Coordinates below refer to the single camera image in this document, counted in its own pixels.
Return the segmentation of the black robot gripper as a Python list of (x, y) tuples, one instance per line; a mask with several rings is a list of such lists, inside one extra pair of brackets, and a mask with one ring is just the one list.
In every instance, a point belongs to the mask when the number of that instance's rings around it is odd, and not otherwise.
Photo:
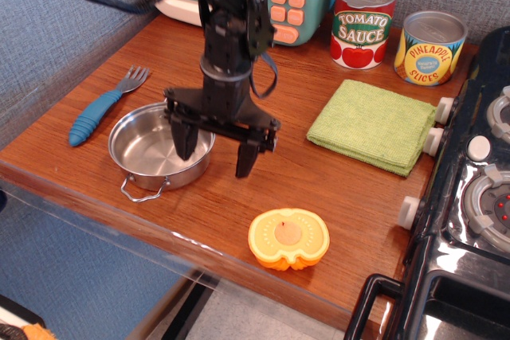
[(167, 118), (177, 155), (194, 153), (200, 130), (237, 140), (235, 176), (249, 176), (259, 151), (276, 148), (281, 123), (259, 108), (250, 95), (248, 76), (205, 75), (201, 88), (167, 88)]

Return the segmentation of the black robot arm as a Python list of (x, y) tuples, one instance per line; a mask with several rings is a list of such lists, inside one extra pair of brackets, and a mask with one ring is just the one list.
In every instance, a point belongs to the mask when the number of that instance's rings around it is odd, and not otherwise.
[(245, 178), (260, 153), (274, 150), (281, 126), (252, 99), (264, 99), (276, 87), (259, 92), (253, 79), (257, 60), (276, 67), (267, 53), (275, 33), (268, 0), (198, 0), (198, 8), (205, 36), (202, 87), (164, 92), (175, 149), (187, 160), (200, 130), (237, 140), (236, 175)]

